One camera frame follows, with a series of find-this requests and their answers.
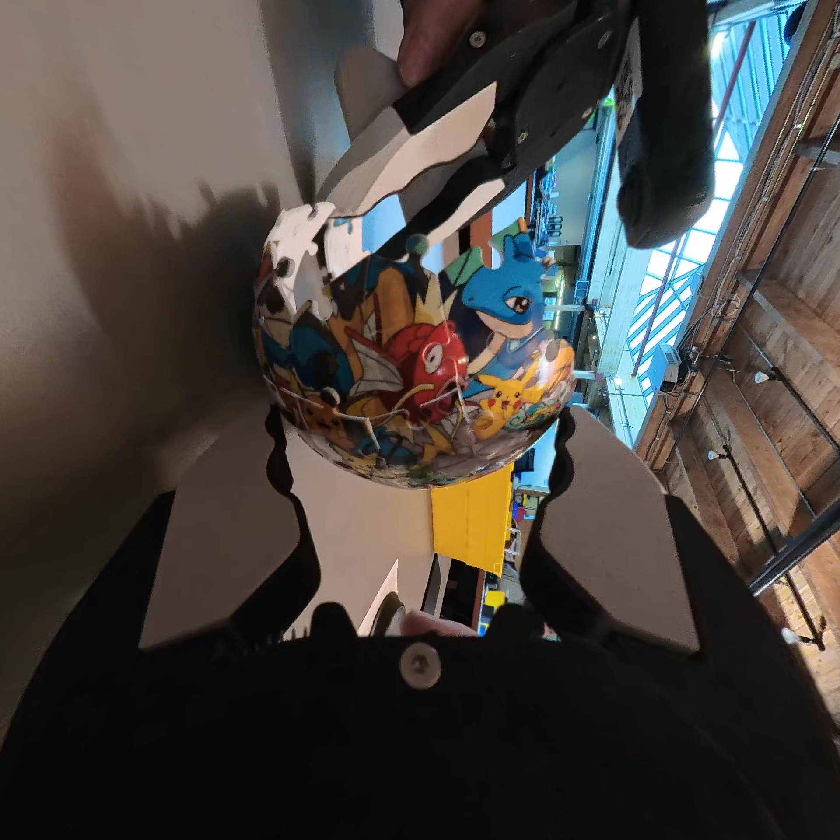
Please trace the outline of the person's left hand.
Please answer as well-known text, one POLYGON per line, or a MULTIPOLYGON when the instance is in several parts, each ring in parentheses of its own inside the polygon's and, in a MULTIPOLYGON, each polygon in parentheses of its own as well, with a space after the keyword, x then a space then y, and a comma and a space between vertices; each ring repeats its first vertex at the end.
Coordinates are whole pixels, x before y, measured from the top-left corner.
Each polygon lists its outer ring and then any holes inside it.
POLYGON ((482 14, 488 1, 405 1, 397 68, 403 85, 416 88, 432 76, 482 14))

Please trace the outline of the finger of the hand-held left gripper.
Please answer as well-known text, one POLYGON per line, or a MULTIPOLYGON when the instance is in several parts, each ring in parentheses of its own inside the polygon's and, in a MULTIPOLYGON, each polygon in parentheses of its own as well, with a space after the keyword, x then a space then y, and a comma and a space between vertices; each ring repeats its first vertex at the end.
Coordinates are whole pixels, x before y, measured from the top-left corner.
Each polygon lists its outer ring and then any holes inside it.
POLYGON ((453 179, 406 224, 406 232, 399 234, 399 255, 413 254, 413 248, 422 241, 428 247, 434 247, 456 234, 480 215, 483 207, 491 203, 504 186, 500 177, 476 185, 467 185, 464 179, 453 179))
POLYGON ((363 216, 398 196, 416 216, 466 162, 497 105, 498 31, 469 31, 435 73, 406 87, 396 62, 371 47, 340 60, 335 86, 350 147, 318 190, 334 216, 363 216))

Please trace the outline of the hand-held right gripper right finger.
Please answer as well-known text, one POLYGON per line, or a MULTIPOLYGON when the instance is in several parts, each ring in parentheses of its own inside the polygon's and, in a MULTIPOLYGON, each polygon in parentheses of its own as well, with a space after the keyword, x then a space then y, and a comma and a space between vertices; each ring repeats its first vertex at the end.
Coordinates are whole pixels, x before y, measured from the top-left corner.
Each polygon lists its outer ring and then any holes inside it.
POLYGON ((643 461, 579 406, 562 411, 549 496, 521 586, 558 635, 622 634, 682 655, 700 640, 665 493, 643 461))

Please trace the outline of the white wall-mounted box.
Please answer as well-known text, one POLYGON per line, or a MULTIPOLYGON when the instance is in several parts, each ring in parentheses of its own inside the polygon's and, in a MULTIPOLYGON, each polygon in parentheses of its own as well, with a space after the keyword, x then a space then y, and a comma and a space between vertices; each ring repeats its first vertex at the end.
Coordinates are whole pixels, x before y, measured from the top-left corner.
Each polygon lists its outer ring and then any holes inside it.
POLYGON ((689 374, 697 371, 699 355, 696 346, 680 352, 679 348, 668 343, 657 344, 647 368, 647 378, 654 394, 680 393, 689 374))

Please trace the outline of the yellow plastic bin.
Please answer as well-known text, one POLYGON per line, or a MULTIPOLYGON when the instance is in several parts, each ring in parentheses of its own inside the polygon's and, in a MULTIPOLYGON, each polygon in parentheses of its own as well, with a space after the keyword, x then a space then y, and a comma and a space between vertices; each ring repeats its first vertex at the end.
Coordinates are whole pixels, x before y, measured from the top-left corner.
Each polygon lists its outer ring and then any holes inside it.
POLYGON ((434 551, 501 576, 511 522, 512 466, 431 490, 434 551))

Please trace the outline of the person's right hand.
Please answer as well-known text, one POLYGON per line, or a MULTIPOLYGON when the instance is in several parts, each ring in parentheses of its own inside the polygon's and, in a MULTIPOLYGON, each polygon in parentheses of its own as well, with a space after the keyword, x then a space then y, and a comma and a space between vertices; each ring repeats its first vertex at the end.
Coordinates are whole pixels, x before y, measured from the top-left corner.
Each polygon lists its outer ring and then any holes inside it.
POLYGON ((404 637, 420 637, 428 634, 441 637, 479 636, 477 631, 468 625, 419 611, 407 612, 401 618, 397 634, 404 637))

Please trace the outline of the single white-backed puzzle piece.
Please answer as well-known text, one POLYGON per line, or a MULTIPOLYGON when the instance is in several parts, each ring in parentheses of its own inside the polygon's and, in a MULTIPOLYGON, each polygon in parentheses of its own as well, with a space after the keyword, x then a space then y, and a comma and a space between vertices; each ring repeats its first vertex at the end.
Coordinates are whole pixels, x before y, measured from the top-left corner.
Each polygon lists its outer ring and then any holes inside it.
POLYGON ((328 280, 336 280, 371 254, 364 247, 363 217, 330 216, 322 231, 322 256, 328 280))

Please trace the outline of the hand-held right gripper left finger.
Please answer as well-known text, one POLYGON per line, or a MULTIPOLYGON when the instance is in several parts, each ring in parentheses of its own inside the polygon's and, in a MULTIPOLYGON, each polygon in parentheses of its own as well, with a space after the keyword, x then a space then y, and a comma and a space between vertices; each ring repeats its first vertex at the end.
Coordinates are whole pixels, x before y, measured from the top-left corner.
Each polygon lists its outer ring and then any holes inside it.
POLYGON ((199 456, 175 491, 141 649, 216 633, 260 644, 292 628, 322 581, 292 485, 275 407, 247 412, 199 456))

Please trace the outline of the colourful cartoon puzzle ball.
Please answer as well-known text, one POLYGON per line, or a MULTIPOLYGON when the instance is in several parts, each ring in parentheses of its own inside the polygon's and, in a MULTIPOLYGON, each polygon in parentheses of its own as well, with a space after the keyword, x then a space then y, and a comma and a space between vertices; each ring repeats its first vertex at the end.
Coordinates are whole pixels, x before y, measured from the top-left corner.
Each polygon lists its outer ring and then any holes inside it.
POLYGON ((520 218, 438 273, 375 252, 328 280, 328 203, 281 211, 255 280, 253 335, 282 417, 368 480, 447 487, 511 465, 570 402, 574 349, 544 327, 557 269, 520 218))

